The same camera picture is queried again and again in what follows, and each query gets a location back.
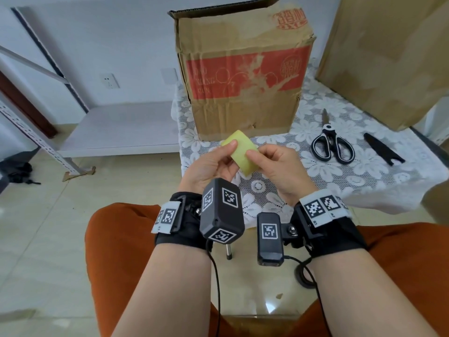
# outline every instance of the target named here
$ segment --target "white shelf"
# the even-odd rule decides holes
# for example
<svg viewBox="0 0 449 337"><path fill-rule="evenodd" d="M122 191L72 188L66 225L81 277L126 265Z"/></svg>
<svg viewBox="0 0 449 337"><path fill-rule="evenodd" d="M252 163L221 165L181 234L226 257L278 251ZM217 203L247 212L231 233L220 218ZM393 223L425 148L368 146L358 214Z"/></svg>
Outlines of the white shelf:
<svg viewBox="0 0 449 337"><path fill-rule="evenodd" d="M59 148L63 157L179 152L171 101L93 108Z"/></svg>

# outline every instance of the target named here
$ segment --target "yellow sponge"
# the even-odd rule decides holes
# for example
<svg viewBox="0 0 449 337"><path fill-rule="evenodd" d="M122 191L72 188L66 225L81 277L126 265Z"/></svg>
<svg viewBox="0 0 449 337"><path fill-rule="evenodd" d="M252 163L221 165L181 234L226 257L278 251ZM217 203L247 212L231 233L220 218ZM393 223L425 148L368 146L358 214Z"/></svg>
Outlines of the yellow sponge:
<svg viewBox="0 0 449 337"><path fill-rule="evenodd" d="M256 150L257 146L251 142L251 140L240 130L237 130L228 138L222 142L222 146L228 144L233 139L239 142L237 149L231 155L234 162L239 166L245 176L250 176L253 172L257 171L259 167L246 158L245 153L247 150Z"/></svg>

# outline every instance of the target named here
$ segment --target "wrist-mounted camera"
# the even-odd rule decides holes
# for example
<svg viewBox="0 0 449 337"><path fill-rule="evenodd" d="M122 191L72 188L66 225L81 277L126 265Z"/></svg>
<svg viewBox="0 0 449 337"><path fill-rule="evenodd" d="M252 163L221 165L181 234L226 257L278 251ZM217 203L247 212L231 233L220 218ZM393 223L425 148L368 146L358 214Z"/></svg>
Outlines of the wrist-mounted camera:
<svg viewBox="0 0 449 337"><path fill-rule="evenodd" d="M318 190L295 205L289 223L276 213L257 215L257 261L262 266L281 266L284 245L305 246L312 257L349 249L367 249L351 220L351 211L328 189Z"/></svg>
<svg viewBox="0 0 449 337"><path fill-rule="evenodd" d="M152 233L156 244L178 243L205 249L206 241L229 244L245 231L239 187L213 179L202 195L175 193L162 205Z"/></svg>

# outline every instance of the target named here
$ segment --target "hand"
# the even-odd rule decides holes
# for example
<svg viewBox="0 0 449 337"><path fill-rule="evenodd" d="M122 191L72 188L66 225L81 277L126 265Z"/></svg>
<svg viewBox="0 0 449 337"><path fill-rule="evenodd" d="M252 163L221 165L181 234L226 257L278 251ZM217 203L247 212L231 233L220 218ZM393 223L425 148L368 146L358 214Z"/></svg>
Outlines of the hand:
<svg viewBox="0 0 449 337"><path fill-rule="evenodd" d="M318 190L292 148L265 144L259 152L248 150L246 156L261 168L261 173L278 188L279 196L292 207L300 198Z"/></svg>
<svg viewBox="0 0 449 337"><path fill-rule="evenodd" d="M185 171L178 191L190 191L202 194L209 182L217 177L232 181L239 166L231 159L231 154L237 149L234 139L225 146L204 154Z"/></svg>

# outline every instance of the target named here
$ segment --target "scissors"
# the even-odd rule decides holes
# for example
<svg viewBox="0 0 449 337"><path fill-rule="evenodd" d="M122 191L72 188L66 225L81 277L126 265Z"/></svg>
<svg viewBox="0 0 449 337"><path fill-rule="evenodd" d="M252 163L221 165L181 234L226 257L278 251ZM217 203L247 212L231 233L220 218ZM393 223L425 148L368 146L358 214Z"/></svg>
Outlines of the scissors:
<svg viewBox="0 0 449 337"><path fill-rule="evenodd" d="M326 109L323 111L323 133L313 140L310 149L317 159L323 162L328 162L331 158L331 151L334 152L335 159L340 164L350 164L356 155L352 145L338 135L332 125L329 124L329 116ZM322 144L324 154L321 149L317 147L317 144ZM349 151L349 157L343 156L342 148Z"/></svg>

